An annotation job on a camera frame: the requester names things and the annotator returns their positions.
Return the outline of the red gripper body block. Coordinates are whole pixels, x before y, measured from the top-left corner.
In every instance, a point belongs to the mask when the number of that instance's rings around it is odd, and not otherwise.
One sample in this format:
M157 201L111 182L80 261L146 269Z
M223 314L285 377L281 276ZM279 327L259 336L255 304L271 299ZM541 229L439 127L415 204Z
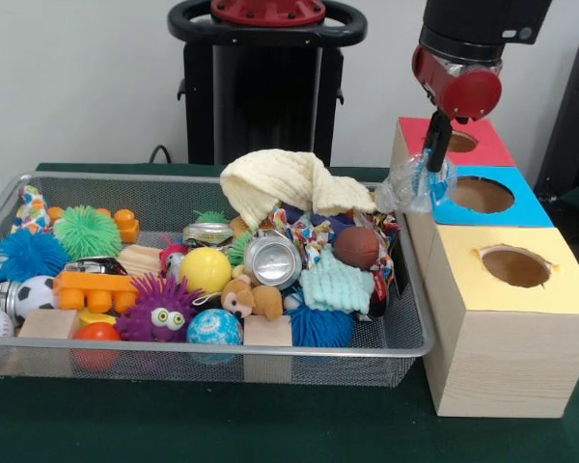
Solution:
M502 61L494 64L461 64L437 57L418 45L412 71L432 104L450 120L477 121L487 116L502 94L499 77Z

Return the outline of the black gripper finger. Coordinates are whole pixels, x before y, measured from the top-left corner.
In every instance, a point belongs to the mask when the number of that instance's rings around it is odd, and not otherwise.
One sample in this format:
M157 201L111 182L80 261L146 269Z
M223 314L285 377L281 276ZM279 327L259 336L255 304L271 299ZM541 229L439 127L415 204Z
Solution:
M424 149L428 151L427 170L439 172L452 136L451 121L443 111L435 111L431 116Z

